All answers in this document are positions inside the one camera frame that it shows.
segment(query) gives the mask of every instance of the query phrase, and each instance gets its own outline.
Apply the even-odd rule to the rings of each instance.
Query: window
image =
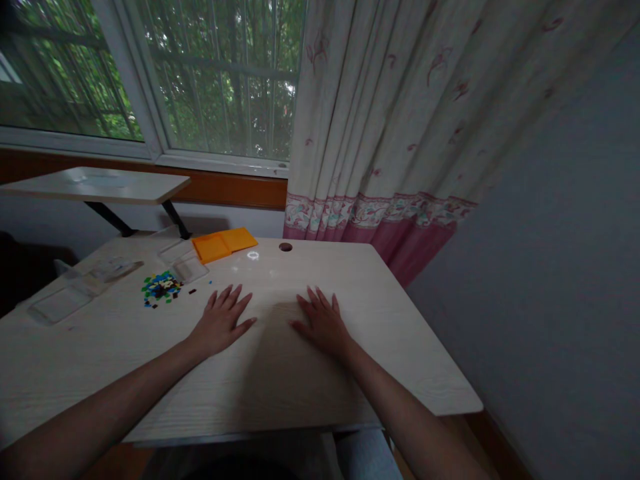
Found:
[[[15,0],[0,143],[286,177],[305,0]]]

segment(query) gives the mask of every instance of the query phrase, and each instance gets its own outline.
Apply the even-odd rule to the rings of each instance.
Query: finger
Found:
[[[333,311],[340,315],[340,305],[338,304],[338,297],[335,296],[335,293],[331,297],[331,307]]]
[[[238,297],[240,296],[240,292],[242,292],[242,283],[238,285],[234,291],[232,291],[225,302],[222,304],[222,310],[231,310],[231,308],[238,301]]]
[[[306,338],[309,341],[313,341],[313,330],[311,330],[308,326],[298,320],[292,320],[289,322],[291,328],[296,330],[300,335]]]
[[[224,290],[222,290],[220,295],[218,295],[218,298],[216,298],[215,303],[213,304],[213,308],[218,309],[222,307],[222,304],[225,302],[225,300],[229,296],[229,292],[231,292],[232,288],[233,288],[233,285],[230,285]]]
[[[207,306],[205,310],[211,310],[213,308],[213,304],[215,303],[215,299],[218,296],[218,290],[214,290],[211,296],[209,297],[209,301],[207,302]]]
[[[325,297],[325,294],[322,293],[322,290],[320,290],[317,285],[315,288],[315,292],[318,294],[318,298],[320,298],[320,303],[322,303],[322,306],[328,310],[331,310],[329,301],[327,300],[327,298]]]
[[[248,295],[246,295],[242,300],[240,300],[238,303],[236,303],[233,308],[231,309],[231,313],[233,314],[233,318],[236,319],[242,315],[242,312],[244,312],[245,308],[247,307],[247,304],[249,303],[249,301],[251,300],[251,297],[253,296],[252,293],[249,293]]]
[[[308,301],[304,299],[304,297],[300,295],[296,295],[295,297],[297,298],[298,303],[300,304],[300,307],[309,316],[309,318],[311,318],[312,316],[315,316],[315,314],[317,313],[317,310],[313,308],[312,304],[310,304]]]
[[[251,326],[257,321],[258,319],[256,317],[249,319],[249,320],[245,320],[244,322],[242,322],[240,325],[238,325],[236,328],[234,328],[233,330],[231,330],[231,338],[232,341],[236,341],[238,340],[238,338],[242,337],[242,335],[244,335],[247,330],[249,330],[251,328]]]
[[[311,304],[314,306],[314,308],[319,309],[320,308],[320,300],[318,300],[318,297],[315,296],[315,293],[313,292],[313,290],[311,290],[311,287],[307,285],[307,293],[309,294],[309,300],[311,300]]]

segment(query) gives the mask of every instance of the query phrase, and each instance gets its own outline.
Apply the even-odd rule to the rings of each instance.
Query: wooden trim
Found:
[[[0,149],[0,184],[46,175],[74,167],[110,168],[150,173],[185,175],[191,184],[180,190],[172,200],[178,202],[212,203],[284,210],[287,181],[233,175],[201,170],[160,167],[150,163],[70,157],[53,153]]]
[[[534,480],[487,411],[464,415],[464,418],[501,479]]]

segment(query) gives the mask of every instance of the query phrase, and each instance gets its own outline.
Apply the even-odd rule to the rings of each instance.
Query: desk surface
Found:
[[[159,205],[191,182],[189,177],[76,167],[0,187],[4,195]]]
[[[288,240],[293,250],[284,252],[281,239],[257,240],[254,248],[210,263],[208,276],[186,286],[172,303],[150,309],[143,306],[141,288],[144,278],[166,269],[155,255],[160,240],[116,238],[79,270],[111,255],[143,260],[142,268],[56,326],[36,324],[26,310],[60,288],[60,280],[2,318],[2,446],[185,338],[212,290],[230,283],[253,292],[241,321],[256,316],[258,322],[183,378],[126,441],[378,424],[350,376],[290,328],[290,319],[303,318],[295,294],[306,284],[336,292],[352,336],[434,414],[482,408],[371,245]]]

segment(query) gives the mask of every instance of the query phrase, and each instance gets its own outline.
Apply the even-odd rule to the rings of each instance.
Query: forearm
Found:
[[[9,478],[78,476],[202,360],[181,342],[60,413],[0,454]]]
[[[464,445],[356,343],[344,364],[418,478],[486,478]]]

